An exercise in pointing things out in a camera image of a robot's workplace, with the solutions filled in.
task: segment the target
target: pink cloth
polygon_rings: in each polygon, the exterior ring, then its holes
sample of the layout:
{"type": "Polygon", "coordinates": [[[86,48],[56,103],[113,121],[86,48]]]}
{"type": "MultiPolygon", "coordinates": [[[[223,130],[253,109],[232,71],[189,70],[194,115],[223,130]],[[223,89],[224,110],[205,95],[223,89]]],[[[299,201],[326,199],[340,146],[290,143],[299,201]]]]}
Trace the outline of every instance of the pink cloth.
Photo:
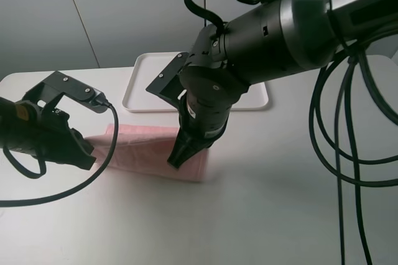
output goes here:
{"type": "MultiPolygon", "coordinates": [[[[108,154],[112,133],[113,124],[110,124],[104,135],[86,138],[94,146],[91,155],[97,158],[97,164],[102,164],[108,154]]],[[[179,170],[167,163],[177,133],[178,128],[119,125],[118,144],[109,166],[178,180],[202,181],[208,150],[191,157],[179,170]]]]}

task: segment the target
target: white table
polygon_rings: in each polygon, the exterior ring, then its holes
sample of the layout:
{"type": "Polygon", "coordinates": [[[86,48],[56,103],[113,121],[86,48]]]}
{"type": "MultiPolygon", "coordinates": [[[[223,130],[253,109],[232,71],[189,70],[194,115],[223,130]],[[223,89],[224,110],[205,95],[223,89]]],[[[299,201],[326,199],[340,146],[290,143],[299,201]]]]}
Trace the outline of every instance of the white table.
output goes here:
{"type": "MultiPolygon", "coordinates": [[[[382,56],[369,61],[386,99],[398,107],[397,67],[382,56]]],[[[326,85],[322,108],[329,131],[345,68],[342,65],[326,85]]],[[[121,99],[131,71],[65,73],[104,91],[123,124],[178,125],[176,113],[123,110],[121,99]]],[[[0,83],[0,96],[16,101],[49,73],[10,75],[0,83]]],[[[225,135],[211,148],[205,183],[108,169],[95,183],[61,201],[0,210],[0,264],[339,264],[336,180],[318,161],[308,136],[316,76],[317,71],[271,81],[266,110],[233,113],[225,135]]],[[[373,106],[359,71],[353,101],[362,157],[396,154],[397,128],[373,106]]],[[[94,114],[68,99],[59,107],[70,113],[70,126],[84,136],[103,133],[113,121],[110,112],[94,114]]],[[[333,160],[333,151],[328,149],[326,156],[333,160]]],[[[30,156],[18,158],[35,169],[30,156]]],[[[29,180],[1,156],[0,196],[50,195],[91,174],[50,164],[46,176],[29,180]]],[[[363,179],[386,177],[398,177],[396,165],[363,169],[363,179]]],[[[398,260],[397,194],[396,188],[363,190],[375,264],[398,260]]],[[[345,185],[347,264],[365,264],[353,202],[353,188],[345,185]]]]}

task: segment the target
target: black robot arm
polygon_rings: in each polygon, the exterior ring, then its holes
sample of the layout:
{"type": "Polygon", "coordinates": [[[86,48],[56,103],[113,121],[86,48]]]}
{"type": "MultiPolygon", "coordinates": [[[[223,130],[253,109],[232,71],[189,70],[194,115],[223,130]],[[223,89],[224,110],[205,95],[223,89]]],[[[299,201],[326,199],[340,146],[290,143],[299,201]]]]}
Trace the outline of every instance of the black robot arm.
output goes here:
{"type": "Polygon", "coordinates": [[[85,170],[94,164],[95,157],[90,155],[93,146],[76,129],[69,128],[69,115],[56,108],[63,96],[96,113],[108,109],[102,92],[60,72],[53,72],[16,103],[0,98],[0,147],[10,163],[28,178],[43,176],[46,161],[85,170]],[[40,173],[27,170],[10,151],[34,156],[40,173]]]}
{"type": "Polygon", "coordinates": [[[184,1],[213,24],[147,88],[178,108],[169,158],[176,168],[222,136],[231,106],[250,85],[325,67],[340,44],[367,47],[394,33],[398,20],[398,0],[238,0],[260,5],[230,22],[184,1]]]}

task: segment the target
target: black cylindrical joint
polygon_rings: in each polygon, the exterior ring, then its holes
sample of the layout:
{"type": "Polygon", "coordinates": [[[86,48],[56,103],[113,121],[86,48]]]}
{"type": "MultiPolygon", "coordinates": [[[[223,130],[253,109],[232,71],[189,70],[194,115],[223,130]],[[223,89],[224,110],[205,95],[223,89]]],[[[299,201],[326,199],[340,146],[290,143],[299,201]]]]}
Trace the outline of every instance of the black cylindrical joint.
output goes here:
{"type": "Polygon", "coordinates": [[[40,131],[32,125],[37,120],[37,111],[27,104],[15,104],[0,98],[0,147],[17,149],[19,152],[35,155],[40,131]]]}
{"type": "Polygon", "coordinates": [[[280,0],[231,21],[224,35],[227,59],[244,81],[255,84],[303,71],[292,58],[280,26],[280,0]]]}
{"type": "Polygon", "coordinates": [[[204,27],[196,39],[189,56],[185,61],[185,66],[193,65],[205,68],[218,68],[220,62],[216,62],[212,59],[210,51],[213,45],[211,36],[215,34],[216,27],[213,25],[204,27]]]}
{"type": "Polygon", "coordinates": [[[216,136],[228,119],[232,105],[201,101],[192,93],[187,93],[187,110],[190,115],[190,127],[204,138],[216,136]]]}

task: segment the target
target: gray wall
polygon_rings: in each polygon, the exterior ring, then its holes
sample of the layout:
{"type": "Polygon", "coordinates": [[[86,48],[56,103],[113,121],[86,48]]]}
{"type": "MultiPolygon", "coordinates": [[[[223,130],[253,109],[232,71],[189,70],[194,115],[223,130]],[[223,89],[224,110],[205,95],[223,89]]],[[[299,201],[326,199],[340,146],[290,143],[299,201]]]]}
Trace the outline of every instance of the gray wall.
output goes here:
{"type": "Polygon", "coordinates": [[[75,1],[101,67],[133,66],[146,52],[189,50],[203,27],[183,0],[75,1]]]}
{"type": "Polygon", "coordinates": [[[0,80],[14,72],[96,67],[72,0],[0,0],[0,80]]]}
{"type": "MultiPolygon", "coordinates": [[[[252,8],[235,0],[206,3],[225,20],[252,8]]],[[[0,7],[0,79],[14,72],[132,66],[145,52],[189,50],[203,27],[183,0],[0,0],[0,7]]],[[[368,53],[391,57],[397,50],[393,36],[368,53]]]]}

